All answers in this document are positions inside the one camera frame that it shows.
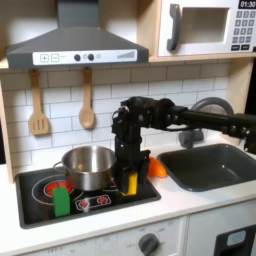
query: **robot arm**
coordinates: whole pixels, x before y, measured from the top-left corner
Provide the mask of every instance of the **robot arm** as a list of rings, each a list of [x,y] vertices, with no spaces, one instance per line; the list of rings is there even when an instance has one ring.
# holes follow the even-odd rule
[[[147,180],[150,151],[140,150],[141,128],[177,131],[169,129],[171,125],[187,125],[189,128],[185,129],[206,128],[234,138],[245,139],[245,151],[256,154],[254,116],[203,113],[175,106],[169,99],[132,97],[122,102],[121,107],[113,115],[112,132],[116,135],[117,157],[113,175],[121,192],[129,192],[130,177],[133,173],[138,175],[139,184],[145,184]]]

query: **black stovetop panel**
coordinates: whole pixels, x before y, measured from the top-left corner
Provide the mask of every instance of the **black stovetop panel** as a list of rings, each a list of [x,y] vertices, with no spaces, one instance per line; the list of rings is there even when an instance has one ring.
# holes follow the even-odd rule
[[[70,215],[55,217],[52,204],[52,189],[66,186],[70,196]],[[123,196],[112,186],[94,192],[72,189],[63,174],[53,169],[27,172],[16,177],[17,198],[19,206],[20,225],[22,228],[34,228],[56,222],[72,220],[148,203],[159,200],[161,196],[148,181],[138,186],[135,196]]]

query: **countertop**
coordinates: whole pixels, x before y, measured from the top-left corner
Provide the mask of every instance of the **countertop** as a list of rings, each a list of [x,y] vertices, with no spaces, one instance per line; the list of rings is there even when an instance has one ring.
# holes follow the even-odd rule
[[[227,142],[218,138],[201,145],[216,143]],[[180,149],[177,145],[151,148],[153,156],[177,149]],[[2,165],[0,166],[0,255],[17,255],[46,249],[256,198],[256,181],[201,193],[183,190],[170,177],[153,178],[151,182],[161,194],[162,198],[159,201],[25,230],[19,224],[15,184],[8,184],[7,169]]]

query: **green block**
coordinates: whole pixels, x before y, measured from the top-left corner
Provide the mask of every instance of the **green block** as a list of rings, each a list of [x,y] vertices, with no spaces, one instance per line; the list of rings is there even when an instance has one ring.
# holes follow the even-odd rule
[[[70,198],[66,188],[53,189],[53,207],[55,217],[70,214]]]

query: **yellow block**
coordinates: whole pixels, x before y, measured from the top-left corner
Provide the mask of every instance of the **yellow block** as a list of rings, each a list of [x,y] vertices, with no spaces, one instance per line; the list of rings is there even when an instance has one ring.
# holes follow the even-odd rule
[[[122,193],[123,196],[132,196],[137,194],[137,185],[138,185],[138,173],[132,173],[129,176],[129,188],[128,193]]]

